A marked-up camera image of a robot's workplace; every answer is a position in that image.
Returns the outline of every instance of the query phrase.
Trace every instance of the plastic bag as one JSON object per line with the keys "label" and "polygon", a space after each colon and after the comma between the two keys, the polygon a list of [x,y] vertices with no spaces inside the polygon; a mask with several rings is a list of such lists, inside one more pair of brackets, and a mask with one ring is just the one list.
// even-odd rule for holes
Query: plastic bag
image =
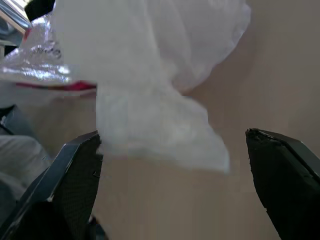
{"label": "plastic bag", "polygon": [[202,81],[249,20],[242,0],[60,0],[52,25],[76,78],[98,83],[96,124],[108,151],[227,172],[207,112],[173,86]]}
{"label": "plastic bag", "polygon": [[34,20],[20,47],[1,61],[0,80],[45,86],[73,82],[68,66],[63,63],[50,17]]}
{"label": "plastic bag", "polygon": [[184,92],[235,48],[250,14],[244,0],[58,0],[52,24],[78,79],[160,81],[161,61],[161,81]]}

